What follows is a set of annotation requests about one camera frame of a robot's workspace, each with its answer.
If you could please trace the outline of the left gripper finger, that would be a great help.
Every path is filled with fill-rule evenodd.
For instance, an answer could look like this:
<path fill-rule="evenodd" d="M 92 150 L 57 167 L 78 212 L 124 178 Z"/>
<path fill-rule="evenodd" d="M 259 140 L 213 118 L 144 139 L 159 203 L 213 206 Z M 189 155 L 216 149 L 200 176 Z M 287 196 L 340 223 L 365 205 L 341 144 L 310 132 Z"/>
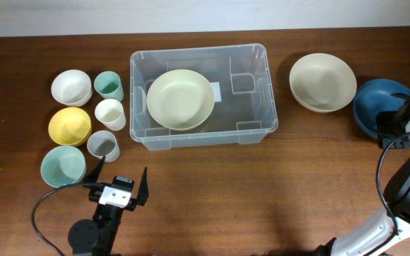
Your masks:
<path fill-rule="evenodd" d="M 103 169 L 106 156 L 103 156 L 99 161 L 98 165 L 83 179 L 83 186 L 86 188 L 91 188 L 94 183 L 97 182 L 100 172 Z"/>
<path fill-rule="evenodd" d="M 140 181 L 139 191 L 137 192 L 137 205 L 144 206 L 148 198 L 147 167 L 145 167 Z"/>

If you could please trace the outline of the dark blue large bowl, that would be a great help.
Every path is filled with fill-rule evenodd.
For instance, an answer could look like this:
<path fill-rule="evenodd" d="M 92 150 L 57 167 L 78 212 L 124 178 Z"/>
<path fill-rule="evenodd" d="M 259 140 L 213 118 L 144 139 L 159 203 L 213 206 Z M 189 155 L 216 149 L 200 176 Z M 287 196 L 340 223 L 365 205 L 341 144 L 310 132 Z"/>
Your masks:
<path fill-rule="evenodd" d="M 374 79 L 364 83 L 356 92 L 353 103 L 354 120 L 361 130 L 372 139 L 378 134 L 376 117 L 380 112 L 396 111 L 405 100 L 391 94 L 410 95 L 410 89 L 400 82 L 388 79 Z"/>

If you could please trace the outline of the beige large bowl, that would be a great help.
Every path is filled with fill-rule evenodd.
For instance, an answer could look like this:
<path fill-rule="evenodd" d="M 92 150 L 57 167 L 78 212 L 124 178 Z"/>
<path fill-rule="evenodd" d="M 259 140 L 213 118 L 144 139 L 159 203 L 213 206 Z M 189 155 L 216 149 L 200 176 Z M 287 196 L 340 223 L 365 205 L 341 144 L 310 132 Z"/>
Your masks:
<path fill-rule="evenodd" d="M 208 119 L 214 109 L 214 90 L 198 72 L 171 70 L 152 83 L 146 103 L 151 117 L 158 124 L 186 131 Z"/>
<path fill-rule="evenodd" d="M 297 60 L 290 70 L 289 84 L 298 103 L 321 113 L 346 107 L 357 91 L 351 67 L 326 53 L 311 53 Z"/>

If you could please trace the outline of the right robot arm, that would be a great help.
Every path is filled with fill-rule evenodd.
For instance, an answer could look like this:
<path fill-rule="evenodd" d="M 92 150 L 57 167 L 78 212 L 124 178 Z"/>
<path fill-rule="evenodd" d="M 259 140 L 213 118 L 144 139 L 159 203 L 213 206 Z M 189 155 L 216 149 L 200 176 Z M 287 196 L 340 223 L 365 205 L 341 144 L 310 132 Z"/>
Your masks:
<path fill-rule="evenodd" d="M 410 147 L 410 89 L 399 82 L 375 79 L 358 89 L 354 98 L 355 121 L 377 138 L 382 154 L 376 186 L 381 208 L 356 230 L 318 246 L 314 255 L 385 255 L 398 242 L 410 238 L 410 157 L 381 186 L 382 165 L 391 149 Z"/>

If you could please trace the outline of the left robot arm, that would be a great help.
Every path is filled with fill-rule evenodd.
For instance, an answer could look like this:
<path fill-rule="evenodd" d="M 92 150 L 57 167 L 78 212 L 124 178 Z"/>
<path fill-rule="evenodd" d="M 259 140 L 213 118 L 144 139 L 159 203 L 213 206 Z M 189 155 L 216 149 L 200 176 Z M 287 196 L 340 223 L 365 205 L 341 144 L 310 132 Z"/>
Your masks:
<path fill-rule="evenodd" d="M 144 169 L 135 198 L 132 179 L 115 176 L 111 183 L 99 183 L 105 158 L 84 178 L 83 186 L 90 190 L 88 199 L 97 206 L 92 219 L 76 222 L 68 232 L 68 243 L 74 255 L 110 255 L 122 214 L 144 206 L 149 198 L 147 169 Z"/>

